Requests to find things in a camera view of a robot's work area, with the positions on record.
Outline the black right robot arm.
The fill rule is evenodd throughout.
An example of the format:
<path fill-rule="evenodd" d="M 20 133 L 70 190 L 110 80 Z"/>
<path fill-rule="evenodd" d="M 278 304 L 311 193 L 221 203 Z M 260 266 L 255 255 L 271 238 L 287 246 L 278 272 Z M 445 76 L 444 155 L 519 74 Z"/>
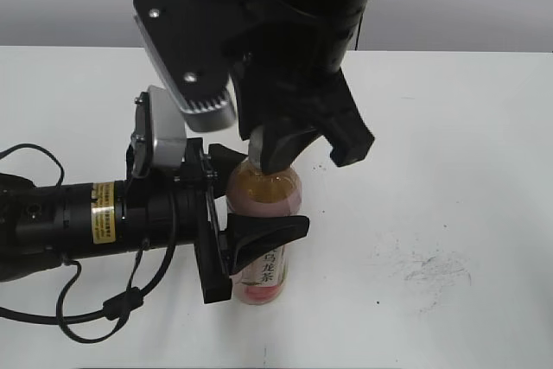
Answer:
<path fill-rule="evenodd" d="M 341 63 L 368 0 L 242 0 L 252 25 L 231 70 L 238 128 L 267 174 L 287 169 L 317 138 L 339 167 L 363 160 L 374 137 Z"/>

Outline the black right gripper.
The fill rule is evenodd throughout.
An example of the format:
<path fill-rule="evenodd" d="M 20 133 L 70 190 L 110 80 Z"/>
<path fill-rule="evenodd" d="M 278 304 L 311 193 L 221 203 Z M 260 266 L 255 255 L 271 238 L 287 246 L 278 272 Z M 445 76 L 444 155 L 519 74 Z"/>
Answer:
<path fill-rule="evenodd" d="M 338 167 L 365 159 L 374 142 L 350 92 L 341 62 L 360 15 L 297 10 L 247 11 L 246 49 L 230 75 L 242 139 L 263 126 L 264 174 L 288 169 L 319 137 Z"/>

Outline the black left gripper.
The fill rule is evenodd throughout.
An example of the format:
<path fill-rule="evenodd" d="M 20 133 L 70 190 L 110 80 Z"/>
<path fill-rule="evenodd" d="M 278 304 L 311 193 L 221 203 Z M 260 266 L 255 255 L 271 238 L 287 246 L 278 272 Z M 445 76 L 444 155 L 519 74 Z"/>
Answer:
<path fill-rule="evenodd" d="M 184 158 L 175 177 L 181 218 L 181 239 L 194 246 L 195 261 L 205 303 L 231 299 L 232 280 L 238 274 L 281 246 L 308 234 L 307 216 L 251 217 L 227 214 L 225 261 L 219 246 L 219 220 L 214 198 L 226 195 L 234 169 L 247 155 L 213 143 L 204 152 L 203 141 L 187 141 Z"/>

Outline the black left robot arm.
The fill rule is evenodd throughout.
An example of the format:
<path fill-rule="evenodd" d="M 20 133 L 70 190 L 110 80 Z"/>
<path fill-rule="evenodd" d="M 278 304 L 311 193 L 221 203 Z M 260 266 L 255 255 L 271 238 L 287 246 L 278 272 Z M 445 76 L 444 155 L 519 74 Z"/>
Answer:
<path fill-rule="evenodd" d="M 219 227 L 215 201 L 243 155 L 190 139 L 175 172 L 38 188 L 1 178 L 1 278 L 13 281 L 66 259 L 103 257 L 170 244 L 192 245 L 204 301 L 232 295 L 232 277 L 264 254 L 308 233 L 304 216 L 231 213 Z"/>

